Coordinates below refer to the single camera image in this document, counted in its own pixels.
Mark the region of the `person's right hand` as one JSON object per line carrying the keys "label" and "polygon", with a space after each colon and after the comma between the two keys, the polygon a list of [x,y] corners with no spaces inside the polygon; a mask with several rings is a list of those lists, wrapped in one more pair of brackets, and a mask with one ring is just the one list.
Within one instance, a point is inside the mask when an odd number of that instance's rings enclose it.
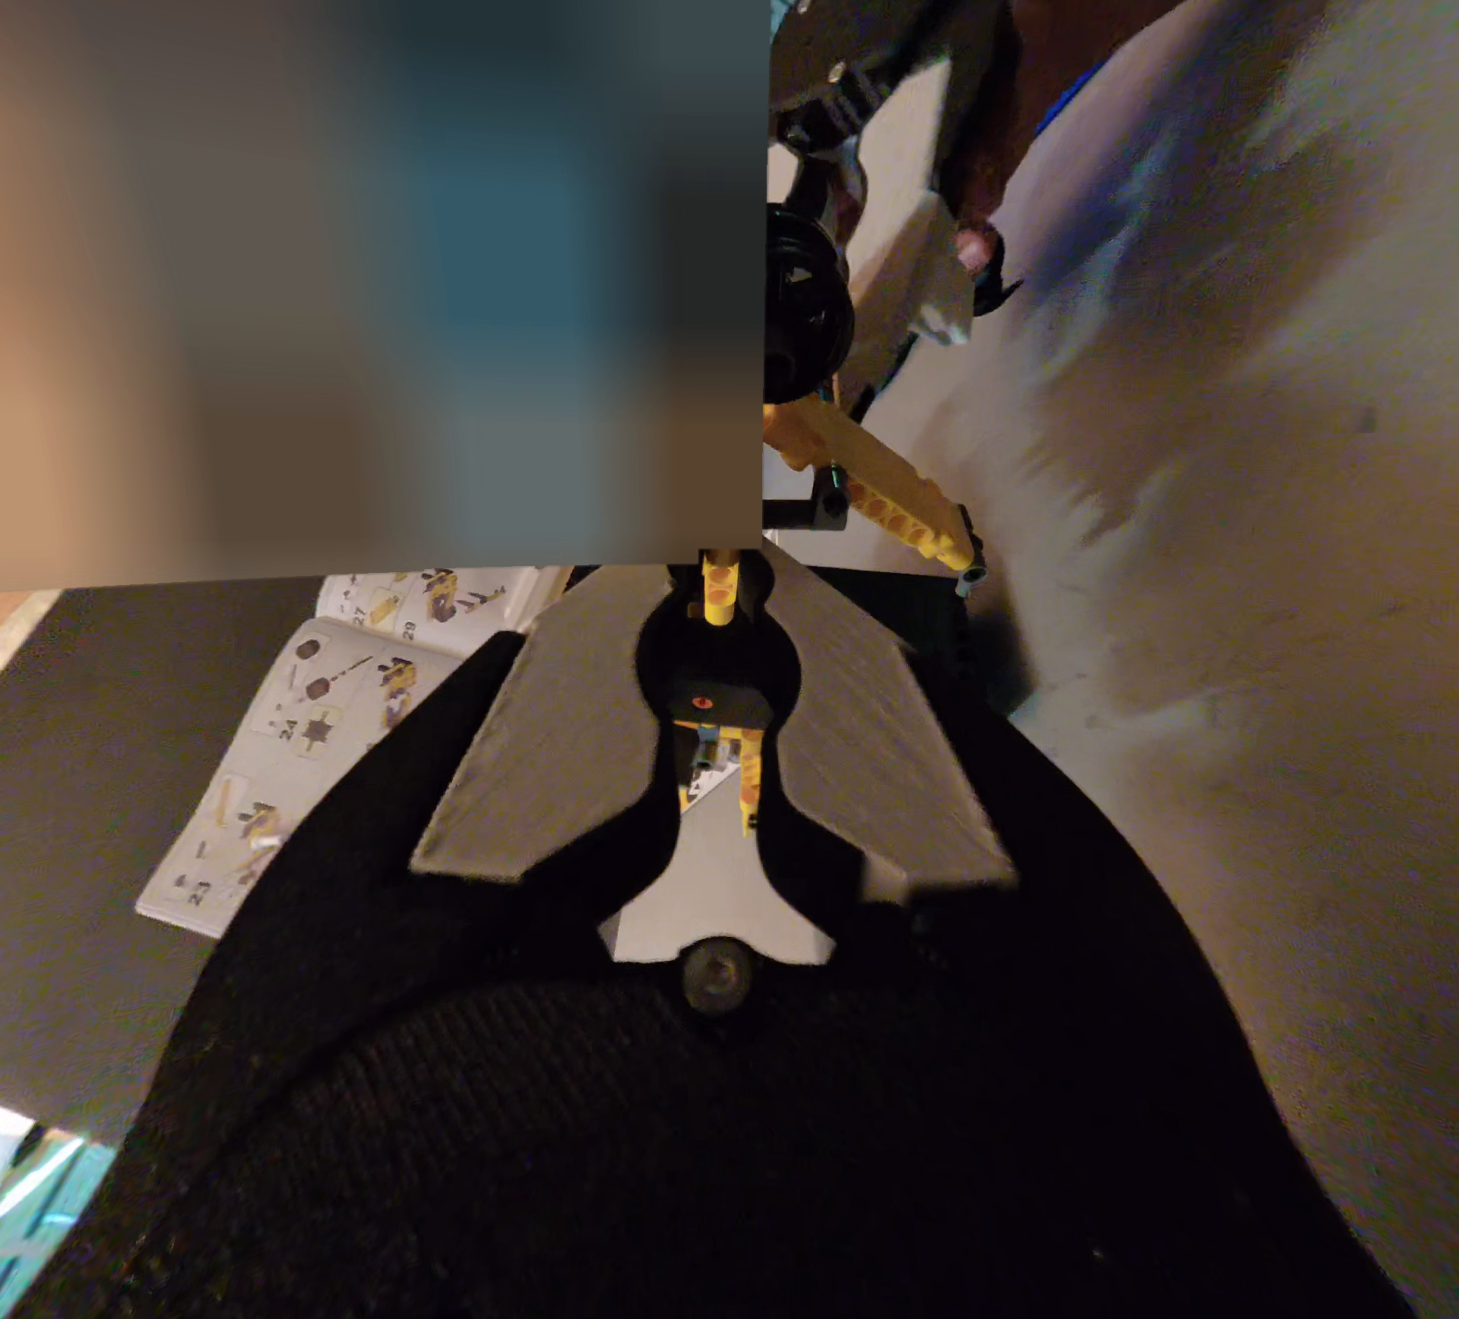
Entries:
{"label": "person's right hand", "polygon": [[1019,59],[998,63],[957,122],[938,189],[955,222],[955,252],[969,277],[988,271],[999,248],[992,222],[1042,118]]}

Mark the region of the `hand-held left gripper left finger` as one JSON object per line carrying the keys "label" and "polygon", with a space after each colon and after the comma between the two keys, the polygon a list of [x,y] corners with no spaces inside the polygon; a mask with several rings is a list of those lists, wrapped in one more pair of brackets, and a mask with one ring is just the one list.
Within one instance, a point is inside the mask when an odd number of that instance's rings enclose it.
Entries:
{"label": "hand-held left gripper left finger", "polygon": [[518,885],[651,786],[659,724],[636,654],[661,564],[602,566],[531,621],[411,872]]}

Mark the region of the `white book stand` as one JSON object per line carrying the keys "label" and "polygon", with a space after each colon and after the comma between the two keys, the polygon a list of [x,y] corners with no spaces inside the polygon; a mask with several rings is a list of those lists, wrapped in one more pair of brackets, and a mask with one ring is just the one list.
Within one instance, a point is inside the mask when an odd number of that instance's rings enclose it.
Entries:
{"label": "white book stand", "polygon": [[535,572],[533,583],[527,591],[523,591],[514,631],[529,633],[539,615],[564,596],[564,593],[569,589],[571,577],[573,566],[539,568]]}

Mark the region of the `toy instruction booklet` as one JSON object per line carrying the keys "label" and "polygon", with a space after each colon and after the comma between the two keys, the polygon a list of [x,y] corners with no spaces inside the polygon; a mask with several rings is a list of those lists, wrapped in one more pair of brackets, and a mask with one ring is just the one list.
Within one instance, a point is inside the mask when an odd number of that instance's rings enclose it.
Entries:
{"label": "toy instruction booklet", "polygon": [[539,568],[326,577],[135,912],[217,939],[328,789],[481,644],[516,633]]}

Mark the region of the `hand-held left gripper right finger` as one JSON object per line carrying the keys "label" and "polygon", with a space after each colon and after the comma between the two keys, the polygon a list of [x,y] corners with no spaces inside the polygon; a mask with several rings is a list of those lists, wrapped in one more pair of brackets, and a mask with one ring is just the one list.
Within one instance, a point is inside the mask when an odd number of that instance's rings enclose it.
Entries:
{"label": "hand-held left gripper right finger", "polygon": [[1013,889],[1017,872],[938,724],[900,637],[764,541],[764,612],[799,667],[778,732],[789,807],[862,858],[858,896]]}

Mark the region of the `dark grey panel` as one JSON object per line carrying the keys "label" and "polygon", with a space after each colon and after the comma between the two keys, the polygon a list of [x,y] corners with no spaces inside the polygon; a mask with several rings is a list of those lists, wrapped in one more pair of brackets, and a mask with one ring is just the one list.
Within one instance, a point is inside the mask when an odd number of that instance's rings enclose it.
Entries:
{"label": "dark grey panel", "polygon": [[3,1105],[214,1149],[336,1048],[508,961],[506,895],[409,868],[523,638],[487,640],[326,793],[225,939],[133,912],[303,583],[64,591],[3,671]]}

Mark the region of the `yellow toy brick assembly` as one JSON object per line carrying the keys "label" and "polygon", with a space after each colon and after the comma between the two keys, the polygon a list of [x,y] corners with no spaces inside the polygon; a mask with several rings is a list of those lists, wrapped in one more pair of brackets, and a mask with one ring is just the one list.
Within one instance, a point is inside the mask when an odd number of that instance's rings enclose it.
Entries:
{"label": "yellow toy brick assembly", "polygon": [[[973,281],[955,229],[934,195],[862,285],[871,325],[894,352],[912,338],[965,344],[977,315],[1005,296],[999,273]],[[967,596],[988,575],[969,510],[866,430],[868,398],[843,403],[837,371],[850,361],[852,292],[827,227],[789,203],[766,206],[764,443],[791,470],[814,472],[804,501],[762,503],[766,531],[841,529],[848,512],[944,566]]]}

